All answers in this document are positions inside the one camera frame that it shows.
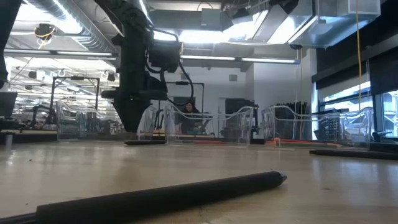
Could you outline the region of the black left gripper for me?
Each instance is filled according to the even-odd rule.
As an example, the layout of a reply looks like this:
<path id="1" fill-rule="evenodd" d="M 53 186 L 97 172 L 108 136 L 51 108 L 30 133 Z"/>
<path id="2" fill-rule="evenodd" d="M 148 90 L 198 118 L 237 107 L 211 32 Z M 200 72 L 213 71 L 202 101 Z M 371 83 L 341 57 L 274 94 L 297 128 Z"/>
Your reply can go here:
<path id="1" fill-rule="evenodd" d="M 121 48 L 119 87 L 114 91 L 106 91 L 101 96 L 113 99 L 113 106 L 124 129 L 136 133 L 142 115 L 149 107 L 146 103 L 151 100 L 166 100 L 167 91 L 164 84 L 151 78 L 146 71 L 146 33 L 130 30 L 124 35 L 115 36 L 112 41 Z"/>

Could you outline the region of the short black crayon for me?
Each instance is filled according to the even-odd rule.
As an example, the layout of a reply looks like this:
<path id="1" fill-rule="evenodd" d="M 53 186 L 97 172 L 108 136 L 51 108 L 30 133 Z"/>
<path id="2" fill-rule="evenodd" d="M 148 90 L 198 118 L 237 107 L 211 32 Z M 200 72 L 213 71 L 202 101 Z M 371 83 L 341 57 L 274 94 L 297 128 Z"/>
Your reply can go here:
<path id="1" fill-rule="evenodd" d="M 126 141 L 124 142 L 127 146 L 145 146 L 145 145 L 157 145 L 157 144 L 165 144 L 165 140 L 133 140 L 133 141 Z"/>

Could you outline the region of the clear plastic bin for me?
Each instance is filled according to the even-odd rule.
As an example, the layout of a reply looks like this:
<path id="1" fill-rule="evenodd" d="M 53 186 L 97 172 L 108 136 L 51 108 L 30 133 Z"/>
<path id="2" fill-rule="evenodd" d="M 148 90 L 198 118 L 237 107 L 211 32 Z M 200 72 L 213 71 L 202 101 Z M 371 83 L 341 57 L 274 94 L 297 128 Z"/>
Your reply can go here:
<path id="1" fill-rule="evenodd" d="M 271 106 L 262 110 L 262 130 L 266 142 L 281 138 L 321 141 L 341 144 L 343 147 L 366 147 L 371 141 L 372 126 L 372 108 L 312 114 L 299 114 L 288 106 Z"/>
<path id="2" fill-rule="evenodd" d="M 174 105 L 164 109 L 168 144 L 250 145 L 254 108 L 243 106 L 232 114 L 184 113 Z"/>
<path id="3" fill-rule="evenodd" d="M 59 140 L 82 141 L 145 141 L 155 130 L 156 108 L 148 107 L 138 129 L 127 132 L 115 110 L 95 110 L 56 102 L 57 135 Z"/>

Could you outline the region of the person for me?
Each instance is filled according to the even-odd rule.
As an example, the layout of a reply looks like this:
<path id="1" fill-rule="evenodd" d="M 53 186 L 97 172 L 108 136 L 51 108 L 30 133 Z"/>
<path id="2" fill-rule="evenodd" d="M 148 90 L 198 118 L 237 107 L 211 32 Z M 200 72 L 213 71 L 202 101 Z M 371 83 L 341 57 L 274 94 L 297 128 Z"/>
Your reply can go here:
<path id="1" fill-rule="evenodd" d="M 202 124 L 201 120 L 193 119 L 193 113 L 200 113 L 200 111 L 196 108 L 195 103 L 193 101 L 189 101 L 188 103 L 186 103 L 183 107 L 182 113 L 185 114 L 180 119 L 182 134 L 195 132 L 195 129 L 199 128 Z"/>

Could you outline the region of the thick black pen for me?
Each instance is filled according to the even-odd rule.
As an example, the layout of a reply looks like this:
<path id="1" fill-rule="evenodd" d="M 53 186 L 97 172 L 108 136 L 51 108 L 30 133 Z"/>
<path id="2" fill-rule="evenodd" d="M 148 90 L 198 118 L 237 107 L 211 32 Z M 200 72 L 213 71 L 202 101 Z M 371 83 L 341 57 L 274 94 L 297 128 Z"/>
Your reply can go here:
<path id="1" fill-rule="evenodd" d="M 265 190 L 285 182 L 277 171 L 39 205 L 0 224 L 126 224 Z"/>

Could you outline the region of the long ceiling light bar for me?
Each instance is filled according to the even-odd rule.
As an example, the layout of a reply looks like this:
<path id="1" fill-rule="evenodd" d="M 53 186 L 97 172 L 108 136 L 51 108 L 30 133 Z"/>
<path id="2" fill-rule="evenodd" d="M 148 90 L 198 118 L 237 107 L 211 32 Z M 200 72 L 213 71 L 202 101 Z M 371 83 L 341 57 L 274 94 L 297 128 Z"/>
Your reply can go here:
<path id="1" fill-rule="evenodd" d="M 37 50 L 37 49 L 4 49 L 4 56 L 8 57 L 33 57 L 33 58 L 72 58 L 85 60 L 116 60 L 118 53 L 108 52 L 79 52 L 64 50 Z M 276 63 L 294 64 L 301 63 L 299 59 L 285 58 L 247 58 L 247 57 L 219 57 L 219 56 L 199 56 L 181 55 L 181 59 L 187 60 L 219 60 L 226 62 L 253 62 L 253 63 Z"/>

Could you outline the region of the black monitor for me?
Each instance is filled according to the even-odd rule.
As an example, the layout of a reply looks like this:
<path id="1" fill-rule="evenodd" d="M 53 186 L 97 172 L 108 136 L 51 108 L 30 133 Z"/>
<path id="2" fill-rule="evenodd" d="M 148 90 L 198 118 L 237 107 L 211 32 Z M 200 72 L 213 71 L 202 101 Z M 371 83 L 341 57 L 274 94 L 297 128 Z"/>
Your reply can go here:
<path id="1" fill-rule="evenodd" d="M 0 92 L 0 117 L 9 118 L 16 102 L 17 92 Z"/>

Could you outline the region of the long black pen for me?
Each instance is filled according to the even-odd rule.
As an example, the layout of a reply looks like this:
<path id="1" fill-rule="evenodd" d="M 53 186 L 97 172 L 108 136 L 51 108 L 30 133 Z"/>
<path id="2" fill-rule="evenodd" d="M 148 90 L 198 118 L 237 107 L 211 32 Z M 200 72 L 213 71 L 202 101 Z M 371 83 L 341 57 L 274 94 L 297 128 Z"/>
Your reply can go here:
<path id="1" fill-rule="evenodd" d="M 384 159 L 384 160 L 398 161 L 398 154 L 387 153 L 387 152 L 313 149 L 310 150 L 309 153 L 318 156 L 355 157 L 355 158 L 365 158 L 365 159 Z"/>

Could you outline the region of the black gantry frame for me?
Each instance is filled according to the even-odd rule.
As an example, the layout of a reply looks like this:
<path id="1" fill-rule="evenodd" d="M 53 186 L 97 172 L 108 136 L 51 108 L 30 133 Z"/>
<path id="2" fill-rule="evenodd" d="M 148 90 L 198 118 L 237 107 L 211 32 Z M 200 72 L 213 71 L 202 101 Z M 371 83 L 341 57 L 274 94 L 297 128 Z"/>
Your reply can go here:
<path id="1" fill-rule="evenodd" d="M 196 108 L 200 111 L 199 114 L 192 114 L 193 119 L 199 119 L 202 124 L 199 128 L 203 126 L 203 115 L 201 109 L 203 109 L 204 104 L 204 90 L 205 84 L 200 82 L 193 82 L 192 84 L 188 81 L 174 81 L 166 83 L 168 88 L 168 100 L 159 102 L 158 107 L 160 109 L 159 116 L 161 124 L 163 125 L 163 130 L 181 132 L 180 119 L 185 114 L 182 113 L 183 107 L 189 101 L 195 103 Z"/>
<path id="2" fill-rule="evenodd" d="M 96 80 L 96 84 L 94 87 L 96 88 L 96 98 L 95 98 L 95 109 L 98 109 L 98 100 L 99 100 L 99 93 L 100 93 L 100 78 L 91 78 L 87 77 L 85 78 L 84 76 L 71 76 L 71 77 L 60 77 L 56 76 L 52 78 L 52 89 L 51 89 L 51 94 L 50 94 L 50 107 L 49 107 L 49 115 L 47 116 L 46 119 L 46 124 L 55 124 L 55 110 L 53 109 L 53 102 L 54 102 L 54 96 L 55 96 L 55 89 L 61 85 L 66 79 L 70 80 L 77 80 L 77 81 L 83 81 L 83 80 Z"/>

